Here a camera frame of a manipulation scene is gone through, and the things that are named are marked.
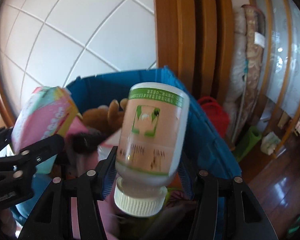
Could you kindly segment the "wooden right door frame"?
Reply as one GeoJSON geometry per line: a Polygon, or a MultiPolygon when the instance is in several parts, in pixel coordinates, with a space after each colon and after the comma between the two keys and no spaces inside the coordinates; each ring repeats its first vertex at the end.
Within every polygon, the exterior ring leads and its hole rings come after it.
{"type": "Polygon", "coordinates": [[[234,52],[231,0],[154,0],[157,66],[195,97],[225,100],[234,52]]]}

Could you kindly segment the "grey bottle tan label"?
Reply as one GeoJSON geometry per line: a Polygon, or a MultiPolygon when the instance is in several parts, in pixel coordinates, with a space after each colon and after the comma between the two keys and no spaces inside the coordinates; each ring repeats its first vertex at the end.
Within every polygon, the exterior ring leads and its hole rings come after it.
{"type": "Polygon", "coordinates": [[[190,98],[156,82],[134,85],[128,96],[115,168],[114,202],[133,217],[151,217],[163,207],[180,162],[190,98]]]}

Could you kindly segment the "red plastic container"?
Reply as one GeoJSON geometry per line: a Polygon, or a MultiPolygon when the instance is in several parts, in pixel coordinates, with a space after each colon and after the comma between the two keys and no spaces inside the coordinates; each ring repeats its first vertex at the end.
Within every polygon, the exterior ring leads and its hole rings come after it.
{"type": "Polygon", "coordinates": [[[204,96],[197,101],[207,117],[223,138],[229,125],[229,116],[216,99],[204,96]]]}

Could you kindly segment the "pink white tissue pack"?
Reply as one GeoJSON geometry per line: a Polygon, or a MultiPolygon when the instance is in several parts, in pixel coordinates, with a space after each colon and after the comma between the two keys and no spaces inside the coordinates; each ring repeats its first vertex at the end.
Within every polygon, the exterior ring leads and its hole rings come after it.
{"type": "Polygon", "coordinates": [[[93,170],[119,144],[120,135],[120,129],[112,135],[105,135],[85,126],[78,117],[74,118],[65,135],[65,149],[71,172],[78,177],[93,170]]]}

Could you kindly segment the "rolled quilts stack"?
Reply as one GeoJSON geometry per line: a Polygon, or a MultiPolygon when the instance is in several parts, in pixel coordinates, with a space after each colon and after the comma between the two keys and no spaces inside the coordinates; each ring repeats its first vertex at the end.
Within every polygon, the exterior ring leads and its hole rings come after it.
{"type": "Polygon", "coordinates": [[[265,16],[256,6],[236,7],[234,19],[234,54],[223,103],[229,116],[226,135],[232,142],[255,107],[266,39],[265,16]]]}

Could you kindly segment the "blue fabric storage bin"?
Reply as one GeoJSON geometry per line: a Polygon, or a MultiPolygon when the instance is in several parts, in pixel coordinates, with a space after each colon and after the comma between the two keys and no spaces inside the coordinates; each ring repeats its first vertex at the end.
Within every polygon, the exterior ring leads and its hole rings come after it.
{"type": "MultiPolygon", "coordinates": [[[[83,122],[82,115],[85,111],[109,106],[111,100],[126,97],[129,89],[141,82],[158,82],[185,89],[166,68],[78,77],[66,89],[78,108],[77,117],[83,122]]],[[[216,176],[231,178],[241,172],[226,143],[194,99],[190,101],[183,149],[188,157],[196,161],[198,167],[207,168],[216,176]]]]}

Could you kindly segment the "brown plush toy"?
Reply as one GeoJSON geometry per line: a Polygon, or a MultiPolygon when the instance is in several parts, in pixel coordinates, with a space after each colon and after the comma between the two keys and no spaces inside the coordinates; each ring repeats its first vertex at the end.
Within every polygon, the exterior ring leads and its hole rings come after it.
{"type": "Polygon", "coordinates": [[[113,100],[109,106],[89,109],[82,115],[83,124],[111,135],[122,127],[127,104],[128,99],[124,98],[120,102],[113,100]]]}

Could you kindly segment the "colourful pink tissue pack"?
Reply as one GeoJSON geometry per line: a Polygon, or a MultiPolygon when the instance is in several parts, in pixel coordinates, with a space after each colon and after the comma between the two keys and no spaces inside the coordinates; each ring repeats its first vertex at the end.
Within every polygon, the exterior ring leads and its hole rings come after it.
{"type": "Polygon", "coordinates": [[[40,140],[66,136],[79,111],[70,92],[61,87],[37,87],[21,110],[12,130],[15,154],[40,140]]]}

